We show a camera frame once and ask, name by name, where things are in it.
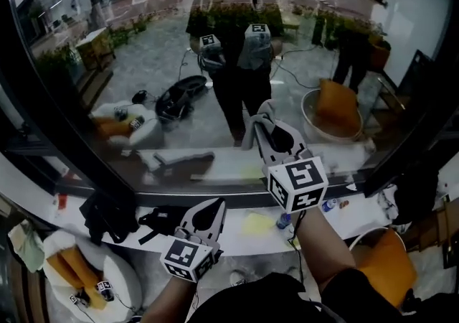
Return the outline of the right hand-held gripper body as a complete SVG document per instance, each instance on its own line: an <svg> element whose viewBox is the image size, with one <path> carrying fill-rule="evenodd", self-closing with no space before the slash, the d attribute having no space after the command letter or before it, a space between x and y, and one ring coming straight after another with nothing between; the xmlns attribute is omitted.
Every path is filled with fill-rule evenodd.
<svg viewBox="0 0 459 323"><path fill-rule="evenodd" d="M328 188L328 178L319 156L287 163L262 158L265 186L288 214L317 207Z"/></svg>

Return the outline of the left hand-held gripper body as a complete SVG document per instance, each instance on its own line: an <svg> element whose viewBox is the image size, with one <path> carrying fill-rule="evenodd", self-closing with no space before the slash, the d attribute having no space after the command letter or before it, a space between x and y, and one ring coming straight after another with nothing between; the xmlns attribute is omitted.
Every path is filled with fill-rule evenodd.
<svg viewBox="0 0 459 323"><path fill-rule="evenodd" d="M219 261L223 251L218 243L218 233L190 233L176 229L166 239L160 262L171 276L197 283Z"/></svg>

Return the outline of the grey knitted cloth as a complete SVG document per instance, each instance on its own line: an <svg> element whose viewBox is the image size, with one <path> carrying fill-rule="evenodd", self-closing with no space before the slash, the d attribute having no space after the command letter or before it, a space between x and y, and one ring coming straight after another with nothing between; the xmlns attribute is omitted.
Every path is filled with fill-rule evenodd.
<svg viewBox="0 0 459 323"><path fill-rule="evenodd" d="M265 129L265 132L268 134L268 136L272 135L275 127L277 126L273 99L264 101L260 105L257 113L250 117L241 144L241 148L244 151L250 150L253 147L256 123L260 124L261 127Z"/></svg>

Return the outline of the person's right forearm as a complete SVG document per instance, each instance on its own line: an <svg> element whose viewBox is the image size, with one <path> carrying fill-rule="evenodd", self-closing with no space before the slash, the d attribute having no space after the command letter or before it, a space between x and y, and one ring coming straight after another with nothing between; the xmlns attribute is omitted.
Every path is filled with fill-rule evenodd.
<svg viewBox="0 0 459 323"><path fill-rule="evenodd" d="M301 253L312 277L322 292L338 273L356 268L351 251L324 217L319 207L291 215Z"/></svg>

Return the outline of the person's left forearm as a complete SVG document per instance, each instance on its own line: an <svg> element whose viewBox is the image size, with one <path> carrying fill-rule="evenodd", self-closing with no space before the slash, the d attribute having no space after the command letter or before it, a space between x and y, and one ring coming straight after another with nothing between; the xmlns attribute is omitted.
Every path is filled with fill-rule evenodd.
<svg viewBox="0 0 459 323"><path fill-rule="evenodd" d="M197 283L171 277L140 323L185 323L196 292Z"/></svg>

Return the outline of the yellow cloth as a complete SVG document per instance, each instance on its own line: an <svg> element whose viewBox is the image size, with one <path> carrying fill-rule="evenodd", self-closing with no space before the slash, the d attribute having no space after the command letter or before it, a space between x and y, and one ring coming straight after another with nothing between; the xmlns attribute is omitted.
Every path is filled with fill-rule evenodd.
<svg viewBox="0 0 459 323"><path fill-rule="evenodd" d="M243 235L262 236L277 229L276 221L270 216L250 212L242 222Z"/></svg>

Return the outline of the pale green cloth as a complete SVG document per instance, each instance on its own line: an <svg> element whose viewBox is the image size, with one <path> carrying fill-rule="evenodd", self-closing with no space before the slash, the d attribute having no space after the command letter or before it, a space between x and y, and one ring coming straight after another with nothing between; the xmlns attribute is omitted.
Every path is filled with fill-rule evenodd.
<svg viewBox="0 0 459 323"><path fill-rule="evenodd" d="M23 220L8 232L14 252L20 257L29 272L40 271L44 265L42 239L28 220Z"/></svg>

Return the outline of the white window ledge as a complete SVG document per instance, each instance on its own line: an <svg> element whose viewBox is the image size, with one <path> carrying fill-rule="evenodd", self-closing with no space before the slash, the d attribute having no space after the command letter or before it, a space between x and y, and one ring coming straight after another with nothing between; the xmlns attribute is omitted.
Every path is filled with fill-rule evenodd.
<svg viewBox="0 0 459 323"><path fill-rule="evenodd" d="M0 195L11 200L39 219L69 233L88 236L85 219L80 212L83 198L68 196L63 210L58 209L58 199L45 192L20 172L6 157L0 154ZM368 230L384 227L389 221L375 196L362 194L345 197L349 205L336 206L324 214L327 221L344 240L356 237ZM224 256L254 256L291 251L290 244L275 227L262 233L249 231L248 217L259 214L276 220L279 207L229 209L218 242Z"/></svg>

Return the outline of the person's black clothing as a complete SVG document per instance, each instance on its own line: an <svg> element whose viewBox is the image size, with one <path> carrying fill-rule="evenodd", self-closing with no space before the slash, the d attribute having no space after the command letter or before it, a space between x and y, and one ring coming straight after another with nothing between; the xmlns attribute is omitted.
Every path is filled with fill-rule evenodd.
<svg viewBox="0 0 459 323"><path fill-rule="evenodd" d="M402 314L356 269L335 275L321 292L321 308L299 294L292 276L270 273L224 289L204 302L188 323L402 323Z"/></svg>

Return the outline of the black backpack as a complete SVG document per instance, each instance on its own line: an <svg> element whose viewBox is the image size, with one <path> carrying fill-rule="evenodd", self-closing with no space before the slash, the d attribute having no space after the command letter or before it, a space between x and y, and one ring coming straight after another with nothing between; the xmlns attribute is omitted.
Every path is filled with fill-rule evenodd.
<svg viewBox="0 0 459 323"><path fill-rule="evenodd" d="M394 201L398 216L393 225L406 225L426 217L433 209L438 186L438 169L420 164L405 172L395 183Z"/></svg>

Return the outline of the brown wooden chair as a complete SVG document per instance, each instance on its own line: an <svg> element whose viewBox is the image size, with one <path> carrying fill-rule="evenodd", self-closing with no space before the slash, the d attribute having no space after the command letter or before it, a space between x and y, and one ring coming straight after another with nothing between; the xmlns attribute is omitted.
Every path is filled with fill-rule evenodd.
<svg viewBox="0 0 459 323"><path fill-rule="evenodd" d="M443 268L459 267L459 198L414 222L402 239L408 251L439 247Z"/></svg>

